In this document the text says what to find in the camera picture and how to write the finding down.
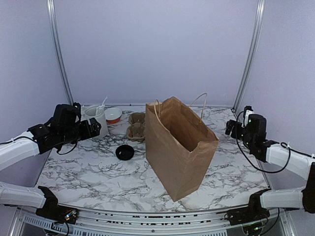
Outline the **brown paper bag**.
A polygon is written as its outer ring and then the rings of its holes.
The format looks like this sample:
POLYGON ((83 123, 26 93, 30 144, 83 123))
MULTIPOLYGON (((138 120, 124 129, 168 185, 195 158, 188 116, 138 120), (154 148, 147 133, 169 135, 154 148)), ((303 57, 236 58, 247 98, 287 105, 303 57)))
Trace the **brown paper bag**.
POLYGON ((210 166, 219 138, 191 107, 176 97, 146 104, 146 159, 176 202, 196 191, 210 166))

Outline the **cardboard cup carrier tray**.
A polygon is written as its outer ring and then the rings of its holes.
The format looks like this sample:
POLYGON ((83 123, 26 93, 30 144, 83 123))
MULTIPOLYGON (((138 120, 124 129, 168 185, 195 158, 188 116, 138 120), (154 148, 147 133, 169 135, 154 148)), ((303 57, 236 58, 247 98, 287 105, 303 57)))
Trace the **cardboard cup carrier tray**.
POLYGON ((128 118, 130 126, 126 130, 126 137, 132 142, 145 141, 145 113, 132 113, 128 118))

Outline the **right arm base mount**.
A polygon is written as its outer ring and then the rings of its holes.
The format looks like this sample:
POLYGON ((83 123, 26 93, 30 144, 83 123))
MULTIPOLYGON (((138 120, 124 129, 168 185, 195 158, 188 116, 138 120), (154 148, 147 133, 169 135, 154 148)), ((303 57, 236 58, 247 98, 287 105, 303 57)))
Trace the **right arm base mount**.
POLYGON ((261 206, 260 201, 260 196, 267 191, 269 189, 251 194, 246 207, 228 210, 224 218, 229 221, 231 226, 267 219, 270 216, 270 212, 261 206))

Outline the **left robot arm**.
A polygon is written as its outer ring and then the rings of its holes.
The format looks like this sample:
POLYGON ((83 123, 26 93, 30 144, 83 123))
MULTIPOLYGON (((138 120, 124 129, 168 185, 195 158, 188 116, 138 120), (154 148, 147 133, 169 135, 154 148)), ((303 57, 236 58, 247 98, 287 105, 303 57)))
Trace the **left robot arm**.
MULTIPOLYGON (((60 151, 66 144, 77 145, 79 141, 100 134, 101 124, 95 118, 81 118, 79 103, 58 104, 46 123, 32 126, 21 135, 1 143, 1 170, 26 158, 52 149, 60 151)), ((5 182, 0 184, 2 205, 42 208, 50 218, 57 219, 62 215, 62 207, 57 202, 58 199, 47 187, 24 187, 5 182)))

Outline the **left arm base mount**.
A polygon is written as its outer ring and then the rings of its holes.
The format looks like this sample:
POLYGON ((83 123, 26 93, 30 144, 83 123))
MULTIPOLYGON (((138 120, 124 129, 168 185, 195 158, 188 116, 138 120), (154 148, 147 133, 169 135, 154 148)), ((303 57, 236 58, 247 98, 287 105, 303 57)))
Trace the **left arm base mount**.
POLYGON ((76 223, 78 209, 59 205, 57 197, 48 187, 39 186, 38 189, 44 194, 45 203, 42 208, 36 209, 36 215, 68 224, 76 223))

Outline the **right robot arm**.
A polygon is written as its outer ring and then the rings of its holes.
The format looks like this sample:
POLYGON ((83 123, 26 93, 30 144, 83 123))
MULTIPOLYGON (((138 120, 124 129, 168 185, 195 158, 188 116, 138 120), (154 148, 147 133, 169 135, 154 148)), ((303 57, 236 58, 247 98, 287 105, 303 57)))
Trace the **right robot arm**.
POLYGON ((303 209, 308 213, 315 211, 315 157, 294 151, 290 145, 266 139, 267 120, 262 115, 250 113, 244 122, 229 120, 225 133, 236 141, 242 141, 257 160, 277 165, 280 169, 302 177, 306 185, 301 188, 272 190, 266 189, 250 196, 244 216, 255 220, 263 210, 269 208, 303 209))

